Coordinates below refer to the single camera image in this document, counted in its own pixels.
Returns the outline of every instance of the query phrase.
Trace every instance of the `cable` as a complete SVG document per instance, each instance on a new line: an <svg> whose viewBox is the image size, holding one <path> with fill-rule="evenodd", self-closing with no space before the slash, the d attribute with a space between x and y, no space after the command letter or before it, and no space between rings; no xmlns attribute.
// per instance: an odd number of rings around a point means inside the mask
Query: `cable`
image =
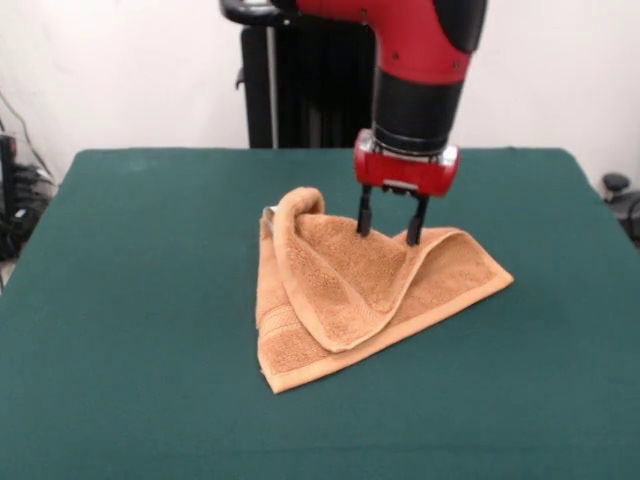
<svg viewBox="0 0 640 480"><path fill-rule="evenodd" d="M0 100L2 100L2 103L5 104L5 106L7 107L7 110L9 110L22 125L22 131L24 132L24 139L27 142L27 146L29 147L29 150L31 150L31 153L33 153L33 156L36 157L36 160L38 161L40 166L44 169L44 171L47 172L49 177L54 178L53 174L51 173L51 170L49 170L49 167L47 167L47 164L44 162L44 160L42 159L42 157L40 156L36 148L33 146L33 143L31 143L31 137L29 136L29 129L27 128L27 122L24 120L24 118L22 118L22 115L20 115L16 111L16 109L13 108L13 105L9 103L9 100L7 100L7 97L4 96L4 93L2 93L2 90L0 90Z"/></svg>

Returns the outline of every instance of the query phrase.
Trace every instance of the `towel fold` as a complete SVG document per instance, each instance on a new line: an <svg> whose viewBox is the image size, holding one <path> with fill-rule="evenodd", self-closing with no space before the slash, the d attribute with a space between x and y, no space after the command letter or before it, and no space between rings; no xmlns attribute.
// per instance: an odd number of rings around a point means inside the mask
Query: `towel fold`
<svg viewBox="0 0 640 480"><path fill-rule="evenodd" d="M363 238L313 188L260 221L258 360L274 393L334 373L469 307L513 277L467 233Z"/></svg>

